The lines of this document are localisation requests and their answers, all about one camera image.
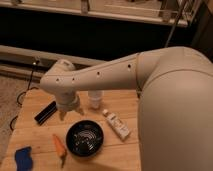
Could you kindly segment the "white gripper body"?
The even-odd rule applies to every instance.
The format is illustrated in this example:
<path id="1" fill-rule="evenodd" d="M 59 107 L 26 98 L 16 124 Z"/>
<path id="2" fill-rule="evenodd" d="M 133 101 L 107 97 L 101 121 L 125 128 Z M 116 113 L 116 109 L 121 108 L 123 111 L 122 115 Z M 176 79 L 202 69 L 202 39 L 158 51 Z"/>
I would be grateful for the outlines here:
<path id="1" fill-rule="evenodd" d="M 75 110 L 80 105 L 80 99 L 76 92 L 57 94 L 55 99 L 57 109 L 62 112 Z"/>

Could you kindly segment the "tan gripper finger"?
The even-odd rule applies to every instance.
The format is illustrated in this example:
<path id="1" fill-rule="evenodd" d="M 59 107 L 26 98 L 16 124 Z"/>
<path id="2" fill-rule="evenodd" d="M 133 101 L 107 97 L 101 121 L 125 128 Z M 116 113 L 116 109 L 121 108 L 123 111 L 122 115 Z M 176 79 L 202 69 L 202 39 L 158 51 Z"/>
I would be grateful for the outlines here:
<path id="1" fill-rule="evenodd" d="M 77 107 L 76 110 L 75 110 L 77 113 L 79 113 L 80 115 L 84 115 L 84 110 L 82 107 Z"/>
<path id="2" fill-rule="evenodd" d="M 59 118 L 60 118 L 61 121 L 64 120 L 65 116 L 66 116 L 66 112 L 60 111 Z"/>

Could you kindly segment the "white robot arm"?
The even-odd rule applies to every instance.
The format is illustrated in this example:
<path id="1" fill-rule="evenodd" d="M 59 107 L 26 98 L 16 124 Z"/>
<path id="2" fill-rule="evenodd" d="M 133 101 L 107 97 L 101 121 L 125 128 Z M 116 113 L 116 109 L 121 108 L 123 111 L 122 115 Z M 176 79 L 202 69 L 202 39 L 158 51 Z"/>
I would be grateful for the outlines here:
<path id="1" fill-rule="evenodd" d="M 143 171 L 213 171 L 213 62 L 183 47 L 150 50 L 82 70 L 58 60 L 40 80 L 61 111 L 78 91 L 136 89 Z"/>

